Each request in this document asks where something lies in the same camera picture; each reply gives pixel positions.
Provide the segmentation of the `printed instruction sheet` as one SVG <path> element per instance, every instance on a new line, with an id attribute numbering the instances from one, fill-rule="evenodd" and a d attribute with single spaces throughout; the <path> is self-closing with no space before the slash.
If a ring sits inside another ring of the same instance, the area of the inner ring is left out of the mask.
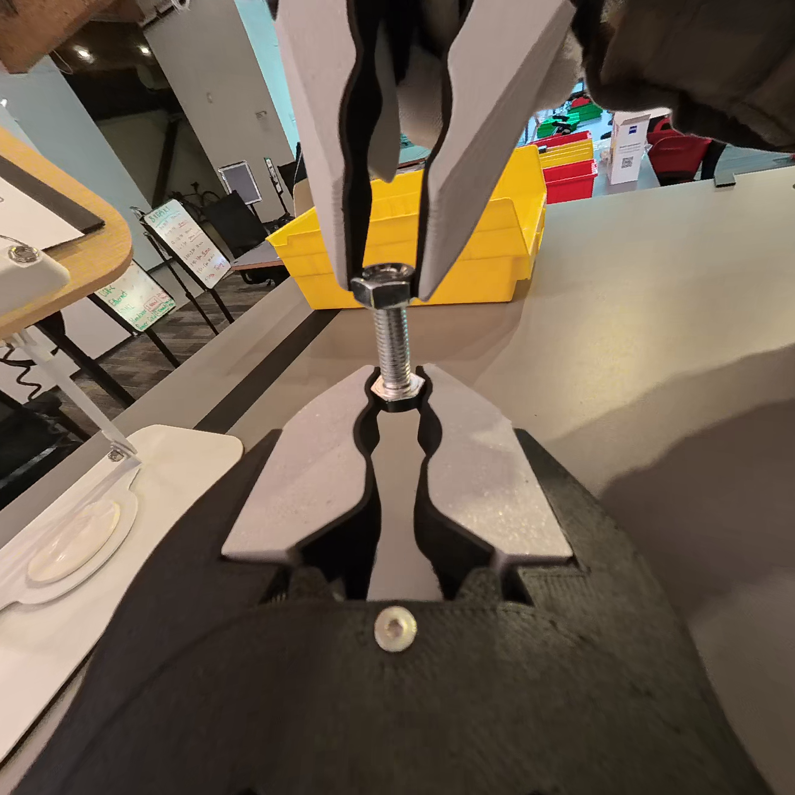
<path id="1" fill-rule="evenodd" d="M 1 178 L 1 236 L 48 251 L 84 234 Z"/>

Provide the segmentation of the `stacked coloured plastic trays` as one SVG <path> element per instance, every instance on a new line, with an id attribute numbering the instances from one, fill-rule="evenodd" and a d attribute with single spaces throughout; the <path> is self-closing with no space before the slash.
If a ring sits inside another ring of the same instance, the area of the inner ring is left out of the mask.
<path id="1" fill-rule="evenodd" d="M 553 135 L 536 145 L 546 185 L 547 205 L 592 197 L 599 170 L 591 132 Z"/>

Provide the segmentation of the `wooden document stand white base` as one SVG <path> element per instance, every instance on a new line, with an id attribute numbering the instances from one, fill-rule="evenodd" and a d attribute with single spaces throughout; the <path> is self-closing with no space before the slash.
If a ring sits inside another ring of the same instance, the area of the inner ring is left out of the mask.
<path id="1" fill-rule="evenodd" d="M 65 223 L 15 211 L 14 232 L 2 231 L 2 342 L 21 348 L 106 440 L 104 457 L 2 547 L 6 764 L 83 666 L 150 553 L 241 459 L 243 443 L 162 424 L 126 437 L 31 335 L 38 321 L 121 277 L 132 242 L 110 204 L 5 129 L 2 158 L 104 222 L 68 241 Z"/>

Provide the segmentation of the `black backing board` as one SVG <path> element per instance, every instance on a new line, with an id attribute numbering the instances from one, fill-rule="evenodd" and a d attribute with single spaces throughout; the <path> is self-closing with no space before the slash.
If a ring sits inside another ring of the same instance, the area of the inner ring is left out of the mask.
<path id="1" fill-rule="evenodd" d="M 38 180 L 4 156 L 1 156 L 1 177 L 82 234 L 93 233 L 105 227 L 102 218 Z"/>

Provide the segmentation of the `yellow plastic bin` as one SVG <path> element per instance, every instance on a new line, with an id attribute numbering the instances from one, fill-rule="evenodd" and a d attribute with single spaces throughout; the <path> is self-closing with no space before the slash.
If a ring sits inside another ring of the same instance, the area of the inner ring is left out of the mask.
<path id="1" fill-rule="evenodd" d="M 373 181 L 364 264 L 414 265 L 422 171 Z M 430 301 L 415 305 L 503 303 L 528 280 L 541 245 L 546 185 L 537 146 L 516 148 L 463 252 Z M 335 280 L 316 210 L 267 241 L 314 310 L 359 309 Z"/>

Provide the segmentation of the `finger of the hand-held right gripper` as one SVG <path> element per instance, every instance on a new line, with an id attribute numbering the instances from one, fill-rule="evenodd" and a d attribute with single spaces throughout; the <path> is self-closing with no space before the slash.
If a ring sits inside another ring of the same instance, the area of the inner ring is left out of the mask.
<path id="1" fill-rule="evenodd" d="M 392 182 L 401 130 L 387 2 L 280 1 L 276 34 L 332 269 L 363 269 L 373 178 Z"/>
<path id="2" fill-rule="evenodd" d="M 442 130 L 422 181 L 420 300 L 432 297 L 471 238 L 574 12 L 566 1 L 469 3 L 443 57 Z"/>

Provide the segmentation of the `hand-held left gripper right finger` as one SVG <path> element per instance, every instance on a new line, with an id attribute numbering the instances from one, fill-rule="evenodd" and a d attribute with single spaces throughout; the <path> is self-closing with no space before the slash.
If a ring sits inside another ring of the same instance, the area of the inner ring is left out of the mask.
<path id="1" fill-rule="evenodd" d="M 573 562 L 573 550 L 518 433 L 496 405 L 436 364 L 422 368 L 413 511 L 417 546 L 444 597 L 476 569 L 505 584 L 522 567 Z"/>

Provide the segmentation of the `person's right hand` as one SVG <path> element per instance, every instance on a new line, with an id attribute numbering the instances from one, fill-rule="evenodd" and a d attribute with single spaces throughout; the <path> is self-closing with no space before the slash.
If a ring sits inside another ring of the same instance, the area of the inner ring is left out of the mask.
<path id="1" fill-rule="evenodd" d="M 406 2 L 402 22 L 407 39 L 396 66 L 402 133 L 432 150 L 441 134 L 445 56 L 462 25 L 467 2 Z"/>

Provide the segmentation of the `silver hex nut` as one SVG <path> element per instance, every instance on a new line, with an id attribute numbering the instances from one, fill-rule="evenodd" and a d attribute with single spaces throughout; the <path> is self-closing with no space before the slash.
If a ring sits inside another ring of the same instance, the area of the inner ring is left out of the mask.
<path id="1" fill-rule="evenodd" d="M 376 402 L 380 409 L 392 413 L 417 410 L 422 401 L 424 389 L 425 379 L 416 373 L 410 375 L 407 386 L 388 385 L 381 375 L 371 386 L 371 392 L 377 398 Z"/>

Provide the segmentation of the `white carton box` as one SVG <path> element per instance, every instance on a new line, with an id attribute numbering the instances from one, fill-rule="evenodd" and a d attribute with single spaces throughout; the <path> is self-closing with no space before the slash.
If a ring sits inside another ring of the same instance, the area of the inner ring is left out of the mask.
<path id="1" fill-rule="evenodd" d="M 607 172 L 612 186 L 638 180 L 650 118 L 649 111 L 616 111 L 613 114 Z"/>

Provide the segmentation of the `white paper floor sign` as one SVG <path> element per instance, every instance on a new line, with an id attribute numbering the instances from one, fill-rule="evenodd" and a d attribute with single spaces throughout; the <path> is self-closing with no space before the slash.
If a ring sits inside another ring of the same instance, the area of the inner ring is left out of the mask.
<path id="1" fill-rule="evenodd" d="M 171 199 L 144 213 L 142 220 L 205 289 L 215 289 L 231 271 L 228 259 L 180 201 Z"/>

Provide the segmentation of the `silver hex bolt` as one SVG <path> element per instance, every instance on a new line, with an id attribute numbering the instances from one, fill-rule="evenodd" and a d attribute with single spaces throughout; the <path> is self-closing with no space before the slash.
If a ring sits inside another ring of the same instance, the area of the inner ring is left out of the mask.
<path id="1" fill-rule="evenodd" d="M 413 373 L 406 316 L 413 273 L 404 263 L 380 263 L 366 267 L 351 282 L 354 299 L 371 312 L 380 375 L 397 387 L 407 386 Z"/>

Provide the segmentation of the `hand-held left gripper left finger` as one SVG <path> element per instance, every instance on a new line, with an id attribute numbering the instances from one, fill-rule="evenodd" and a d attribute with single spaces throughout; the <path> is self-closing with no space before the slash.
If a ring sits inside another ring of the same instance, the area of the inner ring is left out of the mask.
<path id="1" fill-rule="evenodd" d="M 376 377 L 359 368 L 285 424 L 224 541 L 226 559 L 313 567 L 348 599 L 367 597 L 382 531 Z"/>

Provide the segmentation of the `person's right forearm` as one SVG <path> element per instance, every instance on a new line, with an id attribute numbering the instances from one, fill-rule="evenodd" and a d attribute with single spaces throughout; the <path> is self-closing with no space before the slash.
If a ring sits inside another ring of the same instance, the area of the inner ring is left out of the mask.
<path id="1" fill-rule="evenodd" d="M 602 108 L 665 106 L 681 133 L 793 153 L 793 1 L 572 4 L 585 84 Z"/>

